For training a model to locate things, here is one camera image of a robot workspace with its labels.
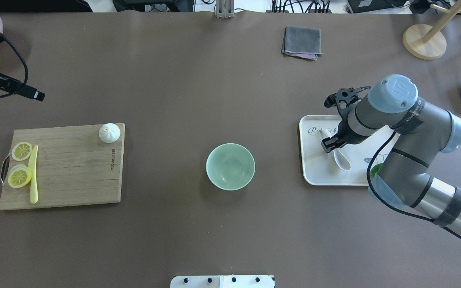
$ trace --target cutting board handle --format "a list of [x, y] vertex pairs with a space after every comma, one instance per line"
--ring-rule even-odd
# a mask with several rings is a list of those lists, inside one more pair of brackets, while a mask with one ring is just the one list
[[5, 184], [5, 178], [8, 173], [8, 166], [10, 165], [10, 153], [11, 151], [8, 151], [8, 155], [1, 165], [1, 186]]

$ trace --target lemon half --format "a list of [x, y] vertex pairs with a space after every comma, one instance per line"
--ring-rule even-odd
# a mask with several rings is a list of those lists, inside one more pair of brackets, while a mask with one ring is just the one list
[[21, 188], [31, 180], [31, 169], [24, 164], [17, 165], [10, 170], [8, 184], [12, 188]]
[[12, 158], [16, 161], [26, 160], [33, 150], [30, 142], [17, 143], [12, 149]]

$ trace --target folded cloth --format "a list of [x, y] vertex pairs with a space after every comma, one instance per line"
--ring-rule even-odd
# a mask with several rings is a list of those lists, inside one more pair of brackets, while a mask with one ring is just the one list
[[304, 59], [316, 60], [321, 53], [321, 30], [286, 26], [282, 53]]

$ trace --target yellow knife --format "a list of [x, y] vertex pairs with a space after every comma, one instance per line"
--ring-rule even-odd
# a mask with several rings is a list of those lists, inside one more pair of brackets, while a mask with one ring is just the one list
[[38, 145], [33, 147], [31, 151], [30, 161], [28, 167], [31, 169], [31, 187], [30, 187], [30, 203], [35, 204], [38, 201], [38, 187], [37, 187], [37, 154]]

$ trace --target light blue joint cap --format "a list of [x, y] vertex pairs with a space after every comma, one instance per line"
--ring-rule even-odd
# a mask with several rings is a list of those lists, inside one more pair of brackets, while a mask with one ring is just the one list
[[461, 118], [448, 111], [451, 117], [451, 136], [448, 143], [441, 150], [442, 153], [451, 153], [461, 145]]
[[[392, 189], [385, 183], [384, 179], [378, 175], [378, 173], [373, 177], [371, 180], [373, 184], [373, 188], [375, 188], [375, 191], [382, 197], [382, 199], [385, 200], [388, 204], [391, 204], [392, 206], [402, 209], [405, 204], [399, 197], [397, 197], [396, 193], [392, 191]], [[367, 191], [369, 194], [379, 202], [381, 202], [374, 194], [373, 191], [371, 191], [371, 188], [368, 188]]]
[[417, 86], [403, 75], [389, 75], [369, 91], [367, 99], [373, 108], [390, 114], [404, 112], [417, 101]]

